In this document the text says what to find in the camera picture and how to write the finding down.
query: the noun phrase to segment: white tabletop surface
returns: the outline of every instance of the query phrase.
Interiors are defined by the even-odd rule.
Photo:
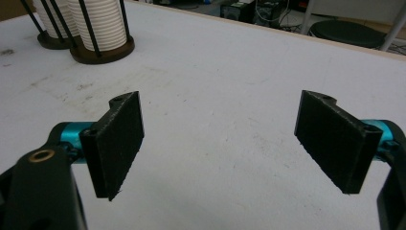
[[[343,195],[294,136],[303,89],[406,129],[406,59],[197,14],[126,3],[135,51],[104,65],[0,23],[0,171],[59,122],[97,121],[140,91],[146,137],[122,191],[97,199],[74,165],[89,229],[379,229],[389,167]]]

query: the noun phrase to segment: screw hole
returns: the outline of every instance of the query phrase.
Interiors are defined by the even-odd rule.
[[[50,149],[40,150],[40,151],[37,151],[34,154],[32,154],[30,156],[29,160],[33,163],[38,163],[38,162],[46,161],[46,160],[50,159],[51,157],[53,157],[54,155],[55,155],[55,152],[53,150],[50,150]]]

